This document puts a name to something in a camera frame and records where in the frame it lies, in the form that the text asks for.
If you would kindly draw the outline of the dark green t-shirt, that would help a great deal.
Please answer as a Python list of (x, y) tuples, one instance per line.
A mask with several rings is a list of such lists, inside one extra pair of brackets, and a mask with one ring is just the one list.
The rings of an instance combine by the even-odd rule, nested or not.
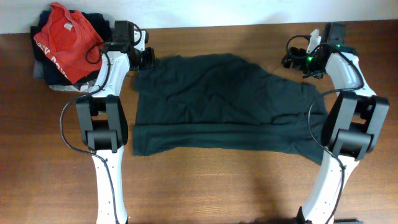
[(327, 112), (316, 87), (265, 71), (232, 54), (158, 59), (135, 82), (132, 150), (177, 147), (274, 151), (320, 164)]

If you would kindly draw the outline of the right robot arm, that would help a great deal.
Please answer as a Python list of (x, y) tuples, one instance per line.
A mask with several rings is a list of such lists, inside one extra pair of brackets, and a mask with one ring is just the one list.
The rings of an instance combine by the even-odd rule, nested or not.
[(305, 35), (306, 49), (286, 46), (281, 64), (303, 72), (304, 78), (330, 76), (337, 99), (315, 142), (323, 151), (314, 188), (295, 217), (296, 223), (335, 223), (335, 212), (354, 169), (376, 147), (389, 110), (359, 67), (358, 53), (345, 45), (346, 26), (325, 24)]

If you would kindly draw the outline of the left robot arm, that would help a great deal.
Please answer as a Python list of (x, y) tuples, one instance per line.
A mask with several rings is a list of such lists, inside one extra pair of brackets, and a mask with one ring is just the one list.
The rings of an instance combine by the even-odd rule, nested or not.
[(122, 158), (128, 124), (120, 100), (125, 76), (154, 66), (154, 51), (145, 47), (146, 31), (116, 21), (111, 40), (101, 47), (101, 68), (92, 89), (76, 101), (82, 141), (95, 165), (97, 223), (127, 223), (123, 200)]

